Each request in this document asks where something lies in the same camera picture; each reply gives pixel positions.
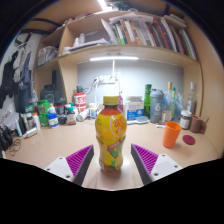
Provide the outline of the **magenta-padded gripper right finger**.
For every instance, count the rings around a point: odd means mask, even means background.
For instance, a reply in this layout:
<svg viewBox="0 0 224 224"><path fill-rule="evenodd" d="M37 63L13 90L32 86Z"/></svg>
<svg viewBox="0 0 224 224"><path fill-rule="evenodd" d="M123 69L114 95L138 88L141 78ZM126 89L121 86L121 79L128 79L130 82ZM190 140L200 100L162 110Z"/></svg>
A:
<svg viewBox="0 0 224 224"><path fill-rule="evenodd" d="M182 169L182 167L167 154L157 155L139 145L131 145L131 155L135 161L144 185Z"/></svg>

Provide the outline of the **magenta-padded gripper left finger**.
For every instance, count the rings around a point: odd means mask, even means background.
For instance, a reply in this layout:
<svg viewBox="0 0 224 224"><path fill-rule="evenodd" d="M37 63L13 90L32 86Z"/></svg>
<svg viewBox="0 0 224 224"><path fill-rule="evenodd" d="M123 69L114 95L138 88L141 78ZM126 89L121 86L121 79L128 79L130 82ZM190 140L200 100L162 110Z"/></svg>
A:
<svg viewBox="0 0 224 224"><path fill-rule="evenodd" d="M58 157L45 168L45 171L81 186L93 155L94 147L90 145L68 157Z"/></svg>

